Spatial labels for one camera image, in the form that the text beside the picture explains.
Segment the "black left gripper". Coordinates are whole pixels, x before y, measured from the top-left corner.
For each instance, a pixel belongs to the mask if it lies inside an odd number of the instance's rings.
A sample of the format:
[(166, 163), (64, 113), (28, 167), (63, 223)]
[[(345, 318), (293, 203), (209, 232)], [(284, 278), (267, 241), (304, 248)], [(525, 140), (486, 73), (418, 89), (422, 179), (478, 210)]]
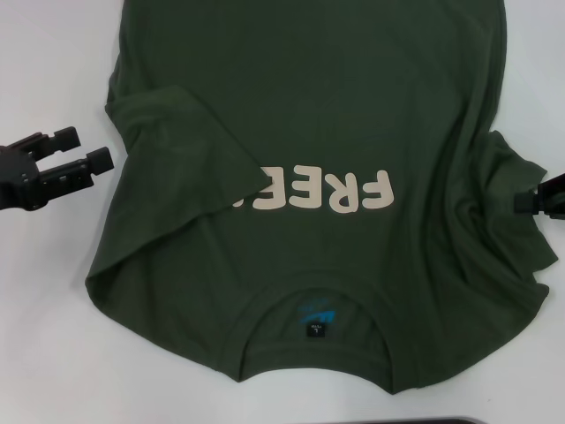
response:
[(52, 136), (37, 132), (8, 147), (1, 147), (1, 210), (35, 211), (49, 201), (94, 185), (92, 176), (114, 169), (108, 148), (99, 148), (83, 159), (39, 171), (34, 159), (80, 147), (75, 127)]

